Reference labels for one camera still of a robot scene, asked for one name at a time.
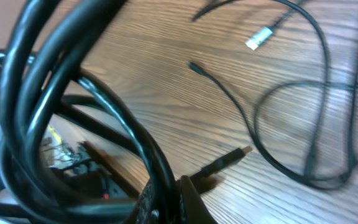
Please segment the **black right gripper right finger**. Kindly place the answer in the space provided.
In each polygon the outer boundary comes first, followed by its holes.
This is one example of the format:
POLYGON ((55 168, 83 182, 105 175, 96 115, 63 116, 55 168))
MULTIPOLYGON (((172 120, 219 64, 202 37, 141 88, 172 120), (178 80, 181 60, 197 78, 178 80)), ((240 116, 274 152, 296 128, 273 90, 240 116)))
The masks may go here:
POLYGON ((217 224, 191 179, 186 175, 180 179, 180 213, 183 224, 217 224))

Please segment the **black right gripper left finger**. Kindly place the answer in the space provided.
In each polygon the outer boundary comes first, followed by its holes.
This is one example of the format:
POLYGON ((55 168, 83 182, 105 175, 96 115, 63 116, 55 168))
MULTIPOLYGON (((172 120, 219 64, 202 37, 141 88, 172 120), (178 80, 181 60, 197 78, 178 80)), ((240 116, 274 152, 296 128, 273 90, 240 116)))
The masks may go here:
POLYGON ((160 223, 160 199, 157 193, 158 190, 149 179, 131 213, 131 224, 160 223))

